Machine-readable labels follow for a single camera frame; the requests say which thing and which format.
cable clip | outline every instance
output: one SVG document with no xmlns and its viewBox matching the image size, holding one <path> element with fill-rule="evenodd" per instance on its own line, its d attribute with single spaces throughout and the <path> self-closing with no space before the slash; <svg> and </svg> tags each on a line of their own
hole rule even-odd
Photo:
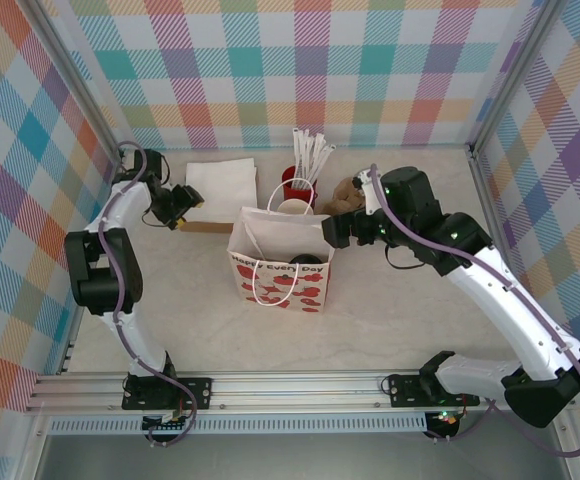
<svg viewBox="0 0 580 480">
<path fill-rule="evenodd" d="M 566 342 L 566 348 L 557 347 L 557 352 L 564 353 L 564 352 L 567 352 L 568 350 L 570 350 L 571 348 L 572 348 L 572 343 Z"/>
<path fill-rule="evenodd" d="M 508 285 L 503 286 L 503 289 L 506 292 L 514 290 L 519 285 L 521 285 L 521 283 L 519 282 L 519 279 L 514 276 L 514 274 L 510 271 L 510 267 L 508 267 L 508 265 L 506 265 L 506 263 L 503 261 L 503 259 L 501 260 L 501 266 L 499 268 L 497 268 L 496 265 L 492 265 L 492 266 L 494 268 L 500 270 L 499 273 L 501 273 L 506 278 L 506 280 L 508 280 L 508 282 L 510 282 L 509 286 Z"/>
</svg>

brown teddy bear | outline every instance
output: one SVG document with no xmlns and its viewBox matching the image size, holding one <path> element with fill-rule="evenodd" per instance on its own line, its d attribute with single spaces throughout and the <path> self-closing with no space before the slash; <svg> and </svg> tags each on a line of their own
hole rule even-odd
<svg viewBox="0 0 580 480">
<path fill-rule="evenodd" d="M 321 215 L 339 215 L 358 210 L 365 204 L 365 197 L 352 185 L 352 177 L 347 177 L 337 185 L 332 194 L 332 200 L 326 203 L 319 213 Z"/>
</svg>

black round object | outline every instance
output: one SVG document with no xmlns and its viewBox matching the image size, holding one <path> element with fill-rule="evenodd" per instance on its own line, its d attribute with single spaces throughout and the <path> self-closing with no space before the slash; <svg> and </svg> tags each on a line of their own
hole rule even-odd
<svg viewBox="0 0 580 480">
<path fill-rule="evenodd" d="M 300 263 L 302 265 L 320 265 L 323 262 L 319 257 L 315 257 L 314 255 L 310 255 L 309 253 L 302 253 L 294 257 L 288 263 Z"/>
</svg>

gift bag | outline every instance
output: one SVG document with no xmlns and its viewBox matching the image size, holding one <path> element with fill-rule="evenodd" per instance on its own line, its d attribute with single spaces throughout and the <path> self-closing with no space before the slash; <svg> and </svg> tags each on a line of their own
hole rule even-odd
<svg viewBox="0 0 580 480">
<path fill-rule="evenodd" d="M 334 255 L 321 230 L 321 222 L 328 216 L 270 211 L 279 187 L 266 210 L 243 207 L 234 224 L 228 254 L 237 290 L 243 299 L 263 306 L 322 312 Z M 322 263 L 290 263 L 302 254 L 313 255 Z"/>
</svg>

paper bag handle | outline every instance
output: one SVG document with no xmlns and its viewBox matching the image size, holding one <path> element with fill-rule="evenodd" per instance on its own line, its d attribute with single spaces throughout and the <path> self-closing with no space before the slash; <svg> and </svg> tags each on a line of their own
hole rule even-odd
<svg viewBox="0 0 580 480">
<path fill-rule="evenodd" d="M 254 268 L 252 269 L 252 296 L 259 305 L 263 305 L 264 307 L 276 307 L 277 305 L 281 305 L 288 298 L 290 298 L 290 295 L 292 295 L 292 292 L 294 291 L 294 287 L 297 285 L 297 279 L 299 278 L 299 264 L 295 264 L 297 268 L 295 269 L 296 271 L 294 272 L 294 280 L 292 280 L 292 286 L 290 287 L 288 294 L 277 303 L 263 303 L 261 300 L 259 300 L 259 297 L 257 297 L 257 287 L 254 286 L 254 281 L 257 277 L 257 268 L 259 268 L 260 261 L 261 260 L 257 260 L 257 263 L 254 264 Z"/>
<path fill-rule="evenodd" d="M 281 187 L 283 187 L 286 183 L 294 182 L 295 180 L 301 180 L 302 182 L 307 183 L 308 186 L 310 187 L 310 201 L 308 202 L 308 206 L 306 207 L 306 211 L 303 212 L 303 214 L 305 215 L 310 211 L 310 205 L 312 205 L 312 200 L 314 200 L 314 187 L 305 178 L 295 177 L 295 178 L 289 178 L 288 180 L 284 180 L 279 185 L 277 185 L 277 188 L 274 189 L 274 191 L 272 192 L 272 195 L 270 195 L 270 199 L 268 200 L 268 207 L 266 208 L 268 213 L 270 213 L 270 205 L 272 205 L 272 199 L 277 194 L 277 190 L 279 190 Z"/>
</svg>

